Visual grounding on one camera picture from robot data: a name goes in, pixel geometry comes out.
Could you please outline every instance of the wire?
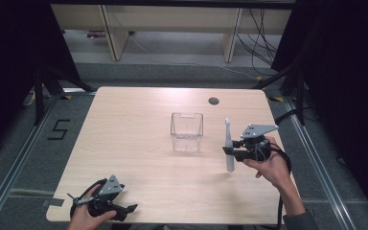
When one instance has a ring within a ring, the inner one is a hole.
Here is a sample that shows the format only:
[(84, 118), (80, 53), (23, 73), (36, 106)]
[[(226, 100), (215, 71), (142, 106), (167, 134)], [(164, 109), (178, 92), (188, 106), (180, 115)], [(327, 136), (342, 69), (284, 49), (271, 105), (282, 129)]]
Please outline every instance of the wire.
[[(145, 51), (147, 54), (150, 55), (149, 51), (147, 49), (145, 49), (144, 47), (142, 47), (135, 39), (133, 39), (130, 35), (128, 36), (129, 39), (131, 41), (133, 41), (141, 50)], [(228, 71), (228, 72), (232, 72), (232, 73), (235, 73), (235, 74), (240, 74), (240, 75), (245, 75), (247, 77), (249, 77), (250, 79), (253, 79), (253, 80), (257, 80), (257, 78), (255, 77), (252, 77), (244, 72), (239, 72), (239, 71), (235, 71), (235, 70), (231, 70), (231, 69), (228, 69), (228, 68), (225, 68), (225, 67), (222, 67), (222, 66), (219, 66), (219, 65), (203, 65), (203, 64), (199, 64), (199, 63), (194, 63), (194, 62), (175, 62), (175, 61), (170, 61), (170, 60), (160, 60), (160, 59), (156, 59), (156, 58), (153, 58), (153, 57), (150, 57), (150, 59), (156, 61), (156, 62), (160, 62), (160, 63), (170, 63), (170, 64), (176, 64), (176, 65), (191, 65), (191, 66), (206, 66), (206, 67), (218, 67), (220, 69), (223, 69), (225, 71)]]
[[(241, 39), (241, 37), (237, 34), (237, 37), (238, 37), (238, 40), (241, 42), (241, 45), (246, 49), (246, 51), (248, 51), (249, 53), (252, 54), (252, 67), (253, 69), (261, 74), (261, 75), (265, 75), (265, 76), (273, 76), (273, 75), (268, 75), (268, 74), (264, 74), (264, 73), (261, 73), (259, 72), (256, 67), (255, 67), (255, 63), (254, 63), (254, 57), (257, 57), (259, 58), (260, 60), (264, 61), (266, 64), (268, 65), (272, 65), (272, 61), (274, 59), (274, 55), (273, 55), (273, 52), (277, 52), (277, 49), (271, 45), (266, 39), (265, 39), (265, 24), (264, 24), (264, 20), (265, 20), (265, 10), (264, 9), (261, 9), (261, 22), (260, 22), (260, 25), (258, 24), (255, 16), (253, 15), (253, 12), (251, 9), (249, 9), (249, 12), (250, 12), (250, 15), (252, 16), (252, 19), (255, 23), (255, 26), (256, 28), (258, 29), (258, 36), (255, 39), (253, 39), (250, 34), (248, 34), (248, 37), (253, 41), (254, 45), (253, 45), (253, 48), (250, 48), (248, 45), (246, 45), (245, 42), (243, 42), (243, 40)], [(259, 44), (259, 38), (262, 38), (262, 40), (264, 41), (264, 45), (261, 45)], [(265, 48), (266, 51), (267, 51), (267, 55), (268, 55), (268, 58), (265, 58), (264, 56), (258, 54), (255, 50), (256, 50), (256, 47), (259, 46), (259, 47), (262, 47), (262, 48)]]
[(274, 119), (274, 123), (278, 126), (286, 117), (296, 114), (297, 113), (297, 109), (291, 109), (289, 112), (281, 115), (280, 117)]

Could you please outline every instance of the metal frame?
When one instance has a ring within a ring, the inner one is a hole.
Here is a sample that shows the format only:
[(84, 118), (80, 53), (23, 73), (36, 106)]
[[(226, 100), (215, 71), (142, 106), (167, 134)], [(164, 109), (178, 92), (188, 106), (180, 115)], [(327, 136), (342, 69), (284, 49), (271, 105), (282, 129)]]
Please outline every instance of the metal frame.
[(293, 9), (312, 7), (317, 3), (296, 3), (296, 0), (49, 0), (50, 4), (115, 5), (156, 7), (206, 7), (206, 8), (255, 8)]
[[(295, 109), (294, 104), (292, 103), (292, 99), (290, 97), (285, 97), (285, 103), (287, 110)], [(322, 188), (324, 189), (325, 195), (327, 196), (333, 208), (333, 211), (336, 215), (337, 220), (339, 221), (340, 226), (344, 230), (357, 229), (355, 223), (352, 220), (348, 208), (346, 207), (333, 181), (331, 180), (328, 171), (325, 169), (321, 157), (319, 156), (305, 126), (302, 126), (300, 124), (297, 116), (295, 115), (291, 115), (291, 120), (294, 124), (295, 129), (297, 130), (301, 142), (304, 145), (304, 148), (306, 149), (307, 155), (313, 165), (313, 168), (319, 179), (319, 182), (321, 183)]]
[(26, 140), (21, 151), (19, 152), (13, 164), (11, 165), (11, 168), (9, 169), (7, 175), (5, 176), (5, 179), (2, 181), (0, 185), (0, 211), (4, 206), (5, 201), (7, 200), (8, 195), (11, 192), (11, 189), (15, 184), (17, 178), (22, 173), (22, 170), (31, 154), (31, 151), (35, 146), (35, 143), (37, 142), (37, 139), (42, 129), (45, 127), (46, 121), (50, 116), (50, 113), (53, 110), (56, 103), (58, 102), (58, 100), (59, 95), (52, 96), (52, 98), (49, 99), (49, 102), (46, 105), (46, 113), (43, 115), (41, 121), (38, 124), (34, 125), (34, 127), (32, 128), (32, 131), (29, 134), (28, 139)]

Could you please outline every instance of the finger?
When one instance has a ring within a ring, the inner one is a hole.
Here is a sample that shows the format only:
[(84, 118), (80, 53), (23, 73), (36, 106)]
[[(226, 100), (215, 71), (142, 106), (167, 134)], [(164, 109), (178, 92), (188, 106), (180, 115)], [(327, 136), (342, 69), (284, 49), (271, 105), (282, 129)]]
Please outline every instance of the finger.
[(243, 164), (247, 165), (248, 167), (254, 168), (254, 169), (256, 169), (256, 167), (259, 167), (259, 163), (251, 159), (244, 159)]
[(274, 137), (265, 136), (265, 139), (267, 139), (270, 143), (273, 143), (273, 144), (277, 145), (276, 139), (274, 139)]
[(97, 190), (100, 186), (101, 184), (97, 184), (96, 186), (94, 186), (88, 193), (86, 193), (84, 197), (85, 198), (91, 197), (92, 194), (95, 192), (95, 190)]
[(112, 210), (112, 211), (108, 211), (98, 217), (96, 217), (96, 221), (101, 224), (107, 220), (113, 219), (116, 216), (116, 211)]
[(272, 151), (271, 152), (271, 155), (270, 155), (270, 157), (268, 159), (269, 160), (273, 160), (276, 157), (280, 157), (280, 159), (282, 159), (282, 160), (284, 160), (286, 162), (285, 158), (283, 158), (283, 156), (281, 156), (277, 151)]
[(260, 178), (262, 176), (262, 174), (260, 172), (257, 172), (255, 176), (256, 176), (256, 178)]
[(77, 213), (85, 213), (88, 210), (88, 206), (86, 204), (80, 205), (76, 207), (76, 210), (74, 211), (74, 215), (76, 215)]

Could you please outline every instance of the white tool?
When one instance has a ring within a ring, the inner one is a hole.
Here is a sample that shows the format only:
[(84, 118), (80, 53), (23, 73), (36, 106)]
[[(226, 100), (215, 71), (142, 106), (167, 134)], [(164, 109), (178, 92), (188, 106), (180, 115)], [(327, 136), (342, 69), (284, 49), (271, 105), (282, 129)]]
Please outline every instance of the white tool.
[[(225, 146), (227, 148), (233, 148), (232, 138), (231, 138), (231, 131), (230, 126), (231, 122), (229, 121), (229, 118), (226, 118), (226, 140), (225, 140)], [(233, 155), (226, 155), (226, 170), (230, 173), (235, 170), (235, 157)]]

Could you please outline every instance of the black cable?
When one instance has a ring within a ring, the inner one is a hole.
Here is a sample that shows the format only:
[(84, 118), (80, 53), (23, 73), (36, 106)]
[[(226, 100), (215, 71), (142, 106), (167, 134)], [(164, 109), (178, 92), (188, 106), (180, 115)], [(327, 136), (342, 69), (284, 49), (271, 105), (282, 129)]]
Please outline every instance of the black cable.
[(262, 61), (264, 61), (266, 64), (271, 65), (271, 62), (267, 59), (265, 59), (262, 55), (256, 53), (253, 49), (251, 49), (249, 46), (247, 46), (239, 37), (239, 35), (237, 34), (237, 37), (239, 39), (239, 41), (241, 42), (241, 45), (246, 49), (246, 51), (248, 51), (249, 53), (252, 54), (252, 68), (256, 71), (256, 73), (260, 74), (260, 75), (265, 75), (265, 76), (273, 76), (273, 75), (269, 75), (269, 74), (265, 74), (260, 72), (259, 70), (256, 69), (255, 64), (253, 62), (253, 56), (257, 56), (259, 59), (261, 59)]
[[(250, 39), (250, 40), (252, 40), (254, 43), (256, 43), (255, 39), (253, 39), (253, 37), (251, 37), (251, 36), (250, 36), (250, 34), (248, 34), (247, 36), (249, 37), (249, 39)], [(277, 52), (277, 50), (272, 49), (272, 48), (269, 48), (269, 47), (264, 46), (264, 45), (259, 44), (259, 43), (258, 43), (258, 46), (260, 46), (261, 48), (268, 49), (268, 50), (270, 50), (271, 52)]]
[(249, 12), (250, 12), (250, 15), (252, 16), (252, 19), (255, 23), (256, 28), (258, 29), (258, 35), (260, 35), (262, 39), (264, 40), (264, 44), (266, 45), (266, 48), (267, 46), (271, 46), (271, 48), (277, 52), (277, 49), (265, 39), (265, 24), (264, 24), (265, 10), (261, 9), (261, 26), (260, 27), (255, 19), (255, 16), (253, 15), (252, 10), (249, 9)]
[[(86, 189), (85, 192), (82, 193), (82, 195), (80, 195), (79, 199), (84, 198), (85, 195), (88, 194), (88, 192), (91, 191), (91, 189), (94, 188), (96, 185), (98, 185), (98, 184), (104, 185), (106, 183), (106, 181), (107, 181), (107, 179), (98, 180), (97, 182), (95, 182), (94, 184), (89, 186), (89, 188)], [(76, 211), (76, 208), (77, 208), (77, 204), (75, 204), (73, 202), (73, 205), (71, 206), (71, 209), (70, 209), (70, 218), (73, 217), (74, 212)]]
[(296, 114), (297, 113), (297, 109), (294, 108), (294, 109), (291, 109), (289, 112), (283, 114), (282, 116), (274, 119), (274, 123), (278, 126), (286, 117), (290, 116), (290, 115), (293, 115), (293, 114)]
[(276, 151), (277, 153), (279, 153), (281, 157), (283, 157), (283, 159), (286, 161), (287, 164), (288, 173), (291, 174), (291, 160), (289, 159), (288, 155), (283, 150), (281, 150), (278, 145), (274, 143), (270, 143), (270, 145), (277, 147), (277, 149), (270, 148), (270, 150)]
[(271, 62), (269, 60), (267, 60), (265, 57), (263, 57), (261, 54), (257, 53), (256, 51), (254, 51), (252, 48), (250, 48), (248, 45), (246, 45), (245, 42), (243, 42), (243, 40), (239, 37), (239, 35), (237, 34), (237, 37), (239, 39), (239, 41), (241, 42), (241, 45), (246, 49), (246, 51), (248, 51), (250, 54), (257, 56), (259, 59), (261, 59), (262, 61), (264, 61), (267, 64), (271, 64)]
[(282, 228), (282, 215), (283, 215), (283, 200), (280, 197), (279, 208), (277, 209), (277, 225), (276, 226), (261, 225), (261, 227), (269, 230), (280, 230)]

